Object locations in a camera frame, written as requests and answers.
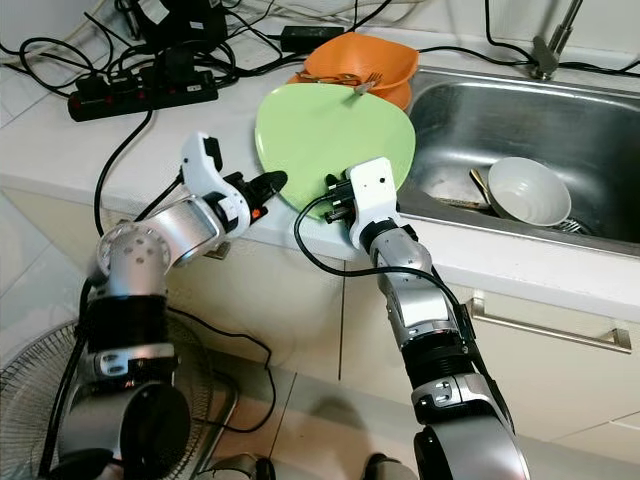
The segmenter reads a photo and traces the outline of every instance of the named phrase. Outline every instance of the green plate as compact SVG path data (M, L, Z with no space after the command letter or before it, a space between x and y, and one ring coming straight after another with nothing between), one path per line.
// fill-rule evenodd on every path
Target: green plate
M265 171L289 176L280 192L298 211L326 193L324 179L340 178L353 165L384 156L396 188L407 178L416 145L413 125L395 105L341 85L292 84L260 105L256 148ZM316 209L311 216L320 218Z

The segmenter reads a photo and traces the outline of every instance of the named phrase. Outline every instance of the silver robot arm segment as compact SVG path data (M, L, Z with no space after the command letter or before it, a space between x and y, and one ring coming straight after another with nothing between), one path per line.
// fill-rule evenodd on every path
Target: silver robot arm segment
M376 267L437 273L409 225L400 227L389 161L376 158L327 180L334 211L356 248ZM475 344L464 307L410 272L378 275L396 343L413 386L412 404L424 430L416 435L420 478L528 480L508 409Z
M190 195L100 239L90 275L95 295L83 320L87 347L52 478L79 478L73 472L88 472L89 464L99 473L96 462L117 464L127 478L161 478L182 458L191 419L173 386L178 359L167 331L165 275L242 235L287 181L284 172L269 172L245 182L240 173L223 178L221 169L217 140L194 134L181 162Z

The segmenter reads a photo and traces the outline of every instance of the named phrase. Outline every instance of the fork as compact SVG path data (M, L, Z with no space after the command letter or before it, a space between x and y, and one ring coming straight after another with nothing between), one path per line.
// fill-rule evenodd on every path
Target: fork
M331 83L334 85L351 85L352 87L362 84L362 80L358 75L353 73L338 73L336 75L318 77L307 72L296 72L298 78L310 80L315 83Z
M358 85L357 87L354 87L353 91L358 95L364 95L381 81L382 81L382 74L378 72L373 72L371 75L367 77L367 79L362 84Z

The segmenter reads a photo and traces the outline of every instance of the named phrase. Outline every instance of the cable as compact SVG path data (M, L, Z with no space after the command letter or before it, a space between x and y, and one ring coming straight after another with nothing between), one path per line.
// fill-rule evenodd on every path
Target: cable
M482 53L476 52L474 50L469 50L468 48L463 47L454 47L449 45L443 45L440 47L430 47L430 48L421 48L418 50L419 53L428 53L428 52L436 52L438 50L452 50L454 52L462 52L469 55L473 55L475 57L481 58L487 62L493 63L495 65L504 65L504 66L516 66L516 65L531 65L531 62L528 60L496 60L495 58L487 57Z
M353 2L353 30L355 31L358 25L358 0Z
M94 5L94 7L90 10L90 14L92 16L95 16L96 13L98 13L98 10L100 10L102 8L102 6L106 3L107 0L99 0L98 3L96 3ZM82 23L80 23L77 27L75 27L73 30L71 30L70 33L68 33L62 40L62 42L68 42L69 40L71 40L73 37L75 37L84 27L86 27L89 24L89 20L85 20ZM48 52L49 50L51 50L52 46L45 46L45 47L41 47L38 48L36 50L32 50L30 51L27 55L26 58L31 59L35 56L41 55L44 52ZM16 63L22 63L22 59L19 56L16 56L16 53L12 53L12 52L7 52L6 50L3 49L3 51L5 53L10 53L13 54L13 57L0 57L0 64L16 64Z
M32 43L38 43L38 42L46 42L46 43L51 43L51 44L55 44L55 45L58 45L58 46L65 47L65 48L71 50L76 55L78 55L78 57L80 57L85 62L85 64L86 64L85 68L87 68L90 72L94 73L94 72L97 71L95 69L95 67L93 66L93 63L91 63L91 60L89 60L89 58L84 53L82 53L78 48L74 47L73 45L70 45L70 44L65 43L65 42L63 42L61 40L57 40L55 38L49 38L49 37L33 37L33 38L29 38L29 39L25 40L24 42L22 42L22 44L20 45L20 50L18 51L18 56L20 57L20 60L22 62L22 67L27 72L27 74L29 76L31 76L31 78L33 78L39 85L41 85L42 87L46 88L50 92L53 92L53 93L55 93L57 95L60 95L62 97L67 97L67 98L69 97L69 94L60 91L61 87L65 86L65 85L68 85L68 84L51 85L51 84L45 82L40 77L38 77L38 75L35 73L35 71L29 65L29 62L27 62L27 58L28 58L28 52L26 50L27 47L29 45L31 45Z
M89 280L85 280L80 293L80 305L78 312L78 327L76 328L76 344L73 347L71 356L67 361L67 365L62 374L56 397L53 401L51 408L51 416L49 417L49 424L47 426L47 434L45 437L44 448L42 450L42 456L40 459L40 466L38 468L38 477L47 478L51 471L51 463L53 461L53 454L56 448L56 440L58 437L58 429L60 427L60 421L62 420L62 412L64 410L64 404L69 393L69 388L73 380L78 362L82 356L84 346L87 343L89 326L87 324L86 313L88 305L89 292L91 291L91 283Z
M271 7L273 7L273 3L275 2L275 0L271 0L269 2L269 4L267 5L267 9L265 10L265 12L262 14L261 17L257 18L256 20L254 20L251 23L248 23L246 20L244 20L240 15L236 14L235 12L231 12L229 9L227 9L227 13L233 15L234 17L236 17L238 20L240 20L240 22L242 22L245 25L244 30L242 29L242 27L238 27L236 30L234 30L231 35L229 35L227 37L227 40L235 37L236 35L240 35L243 32L246 32L247 30L251 29L252 25L255 25L256 23L264 20L267 15L269 15L269 12L271 11Z
M158 195L155 200L147 205L146 208L142 210L142 212L140 212L140 214L135 218L134 222L139 222L140 220L144 220L145 218L147 218L147 216L153 210L155 210L155 208L160 205L160 203L162 203L162 201L167 198L171 194L171 192L173 192L181 183L182 173L179 173L176 176L175 180L171 182L171 184L160 195Z
M373 12L371 12L369 15L367 15L366 17L364 17L362 20L360 20L358 22L354 22L353 26L349 30L347 30L347 32L355 32L356 28L361 27L362 25L367 23L369 20L371 20L373 17L378 15L382 10L387 8L387 6L390 3L391 3L391 0L385 0L384 2L382 2L380 4L380 6L378 8L376 8Z
M151 117L153 116L153 108L150 108L144 116L144 119L140 124L135 128L133 132L129 134L129 136L114 150L111 154L107 162L102 167L102 171L100 172L100 176L98 177L98 182L96 183L95 192L93 195L93 221L96 225L96 230L100 236L104 235L104 229L102 228L102 220L100 219L100 201L102 198L102 188L104 187L104 182L107 179L107 175L109 174L109 170L118 159L118 156L122 153L122 151L127 148L127 146L138 136L138 134L146 127L151 121Z
M306 55L301 58L300 53L291 53L289 55L282 55L282 51L273 43L269 40L269 38L267 37L267 35L265 35L264 33L262 33L261 31L259 31L258 29L254 28L251 24L249 24L246 20L244 20L242 17L240 17L237 13L232 12L230 10L226 11L229 15L234 16L235 18L237 18L241 23L243 23L243 25L245 25L247 27L247 30L250 30L252 33L254 33L258 38L260 38L261 40L263 40L267 45L269 45L269 47L271 47L275 52L278 53L278 58L276 60L273 60L271 62L265 63L264 65L260 65L259 67L255 67L252 69L244 69L244 68L240 68L236 65L232 65L232 63L235 64L235 55L233 54L233 50L231 49L231 47L229 47L229 45L226 45L226 48L231 52L231 55L233 55L233 62L232 63L228 63L225 62L223 60L220 59L213 59L214 65L218 66L218 67L225 67L227 69L230 69L231 71L234 72L235 76L237 78L247 78L247 77L257 77L260 75L264 75L265 73L271 72L273 70L275 70L276 68L279 68L281 66L290 64L290 63L297 63L297 62L301 62L304 60L304 58L306 58Z
M345 271L345 270L338 270L336 268L333 268L323 263L318 258L316 258L313 255L313 253L311 253L311 251L306 247L306 245L302 240L302 236L300 235L300 225L302 224L302 220L304 219L304 217L311 211L311 209L313 209L316 205L319 205L322 202L331 200L331 198L332 198L331 194L326 194L316 198L315 200L312 200L306 207L302 209L302 211L296 217L295 222L293 223L293 237L295 238L295 241L298 244L300 251L304 254L305 257L307 257L307 259L309 259L309 261L311 261L311 263L313 263L316 267L320 268L321 270L327 273L336 275L338 277L346 277L346 278L366 277L370 275L380 275L383 273L404 273L407 275L415 275L419 278L427 280L428 282L432 283L433 285L438 287L440 290L442 290L442 293L444 293L444 295L447 297L447 300L449 300L449 303L451 303L451 306L454 309L462 309L462 306L458 302L458 299L456 298L455 294L449 289L449 287L447 287L447 285L442 280L440 280L438 277L430 273L423 272L422 270L417 270L415 268L408 268L408 267L389 266L389 267L367 268L364 270ZM468 342L473 342L473 338L470 333L471 332L470 326L465 325L466 322L464 319L462 319L462 323L463 325L461 325L460 332L461 334L463 334L463 338Z
M238 75L236 75L236 56L231 47L227 43L222 42L217 46L217 48L227 56L227 59L229 60L228 63L215 58L208 51L195 51L194 54L197 57L195 65L222 70L225 75L221 77L214 77L216 80L216 87L221 89L236 83L238 81Z
M120 12L120 13L129 13L129 12L133 12L133 8L131 7L125 7L124 4L122 3L123 0L115 0L113 6L116 9L116 11Z
M259 1L261 3L267 3L271 0L256 0L256 1ZM393 4L394 5L417 5L427 1L429 0L394 0ZM367 6L373 6L373 5L380 5L381 3L384 3L384 2L380 0L369 0L369 1L360 0L358 2L358 7L361 8L361 7L367 7ZM331 17L335 17L341 13L348 12L349 10L353 10L354 8L353 4L350 3L342 7L338 7L329 12L321 12L318 10L314 10L313 8L306 5L289 5L289 4L281 3L279 0L276 0L274 2L274 5L281 10L286 10L286 11L295 13L298 16L312 18L316 20L318 19L332 20Z
M107 27L104 23L98 22L98 20L96 20L95 18L93 18L91 15L89 15L87 12L84 12L84 16L87 17L92 23L94 23L100 30L102 30L105 35L109 36L111 35L114 38L117 38L118 40L120 40L122 43L124 43L127 47L132 47L133 44L131 44L130 42L128 42L127 40L125 40L124 38L122 38L120 35L118 35L116 32L114 32L113 30L111 30L109 27Z
M538 64L537 60L533 58L529 53L525 52L522 48L516 45L511 45L510 43L496 42L493 39L493 37L491 36L491 13L489 11L489 0L484 0L484 34L485 34L485 37L487 38L487 42L489 42L491 45L495 47L504 47L504 48L509 48L511 50L514 50L519 54L521 54L524 58L526 58L532 64L534 65Z
M560 68L567 68L570 70L580 70L583 72L592 72L592 73L601 73L603 75L619 75L624 77L632 77L632 78L640 78L640 73L630 72L632 68L640 65L640 60L636 60L631 62L626 67L612 69L612 68L604 68L598 67L596 65L591 65L590 63L584 62L560 62L558 65Z
M113 61L113 54L114 54L113 41L111 40L111 35L109 34L111 30L109 30L107 27L102 25L100 22L98 22L95 18L93 18L87 12L84 12L84 16L87 17L89 21L93 22L100 29L100 31L104 34L105 38L107 39L107 44L109 45L109 56L107 57L107 62L103 65L101 69L99 69L100 72L105 72L107 68L109 68L109 65L111 65L111 62Z
M241 3L242 3L242 0L237 0L236 3L234 3L233 5L229 5L229 6L223 5L223 6L226 9L231 9L231 8L239 7Z
M277 389L276 389L276 384L275 381L273 380L273 374L271 373L271 368L269 367L269 364L271 363L271 349L264 344L262 341L253 338L250 335L247 335L246 333L231 333L231 332L226 332L224 330L220 330L219 328L214 327L213 325L209 325L207 322L205 322L204 320L196 317L195 315L192 315L191 313L185 312L183 310L177 309L175 307L167 307L167 309L171 312L177 313L179 315L182 315L190 320L193 320L194 322L200 324L201 326L203 326L204 328L218 334L218 335L222 335L223 337L229 337L229 338L244 338L245 340L250 341L251 343L253 343L254 345L257 345L258 347L260 347L262 350L264 350L267 354L267 359L264 362L264 369L267 371L267 375L269 377L269 383L271 384L271 391L272 391L272 397L271 397L271 404L269 405L269 409L267 410L267 413L265 414L265 416L262 418L262 420L260 420L258 423L256 423L254 426L249 427L249 428L237 428L237 427L232 427L230 425L224 424L224 423L217 423L217 422L212 422L212 425L216 425L222 428L225 428L227 430L230 430L232 432L235 433L252 433L255 432L256 430L259 430L265 423L267 423L269 421L269 418L271 418L271 415L273 414L273 411L276 408L276 401L277 401Z

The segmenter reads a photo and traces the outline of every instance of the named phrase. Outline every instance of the white countertop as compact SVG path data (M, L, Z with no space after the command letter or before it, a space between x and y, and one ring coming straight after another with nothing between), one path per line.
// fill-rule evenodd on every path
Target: white countertop
M416 47L438 44L434 34L389 31L384 36ZM255 46L244 42L247 50ZM514 68L456 53L423 55L421 64L523 76ZM113 169L104 189L104 206L139 212L173 180L182 143L195 130L219 139L223 173L239 170L245 178L260 173L253 144L255 113L262 99L298 68L294 65L262 77L242 79L221 90L215 102L156 112L151 126ZM640 82L630 78L561 71L556 80L640 91ZM66 102L47 96L0 130L0 187L91 204L104 162L143 115L76 123L69 118ZM271 200L268 208L269 215L245 237L296 248L291 228L294 210L281 198ZM431 221L409 223L430 250L446 281L640 321L640 259ZM341 225L308 220L303 225L303 236L317 254L345 260L360 255L347 243Z

